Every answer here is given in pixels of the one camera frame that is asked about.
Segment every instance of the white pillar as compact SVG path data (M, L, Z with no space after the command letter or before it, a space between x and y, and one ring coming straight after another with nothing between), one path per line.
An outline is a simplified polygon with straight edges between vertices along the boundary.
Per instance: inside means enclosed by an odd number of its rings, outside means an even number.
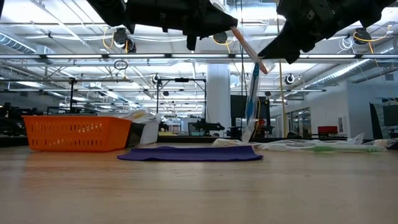
M231 97L228 64L207 65L207 114L206 121L220 123L225 130L231 127Z

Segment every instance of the office equipment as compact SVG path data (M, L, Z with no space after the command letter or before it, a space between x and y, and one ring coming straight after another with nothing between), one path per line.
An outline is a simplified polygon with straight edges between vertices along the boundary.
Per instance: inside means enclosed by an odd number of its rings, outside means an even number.
M398 126L398 105L383 107L384 125Z

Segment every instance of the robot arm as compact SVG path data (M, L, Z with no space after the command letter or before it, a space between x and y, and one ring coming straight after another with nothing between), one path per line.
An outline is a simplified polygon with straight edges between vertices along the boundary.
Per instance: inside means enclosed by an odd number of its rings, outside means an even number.
M110 26L124 25L131 34L136 24L182 30L188 50L200 39L236 26L238 20L221 12L209 0L87 0Z
M396 0L280 0L277 13L284 28L258 56L284 58L288 63L309 52L315 44L360 21L364 28L381 18L382 10Z

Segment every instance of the orange basket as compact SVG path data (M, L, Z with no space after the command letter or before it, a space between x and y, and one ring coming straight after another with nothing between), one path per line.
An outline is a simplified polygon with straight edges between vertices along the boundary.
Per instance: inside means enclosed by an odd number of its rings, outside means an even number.
M126 145L131 121L97 116L24 116L36 151L106 152Z

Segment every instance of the purple towel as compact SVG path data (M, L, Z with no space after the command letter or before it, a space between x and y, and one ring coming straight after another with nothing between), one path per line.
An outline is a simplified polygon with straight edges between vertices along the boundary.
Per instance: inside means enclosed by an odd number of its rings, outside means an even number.
M262 156L254 153L251 146L176 148L158 147L153 149L131 149L118 159L130 161L196 161L233 162L255 161Z

